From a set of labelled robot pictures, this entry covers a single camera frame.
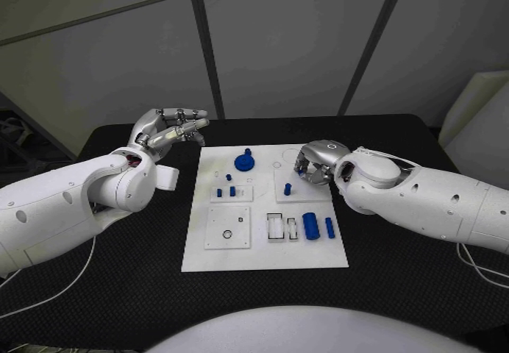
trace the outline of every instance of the black tablecloth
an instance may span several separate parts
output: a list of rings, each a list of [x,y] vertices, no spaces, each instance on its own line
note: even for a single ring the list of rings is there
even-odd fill
[[[125,145],[132,125],[97,128],[79,161]],[[455,171],[412,115],[211,121],[207,146],[306,143],[334,139],[351,149],[394,154]],[[311,304],[397,318],[446,335],[509,322],[509,291],[487,284],[454,244],[357,214],[332,187],[348,268],[180,273],[200,148],[178,143],[161,161],[180,170],[177,190],[156,190],[148,207],[97,236],[81,278],[50,303],[0,320],[0,339],[48,346],[145,349],[190,325],[253,307]],[[70,283],[90,241],[21,271],[0,290],[0,314],[47,298]],[[475,250],[481,264],[509,259]]]

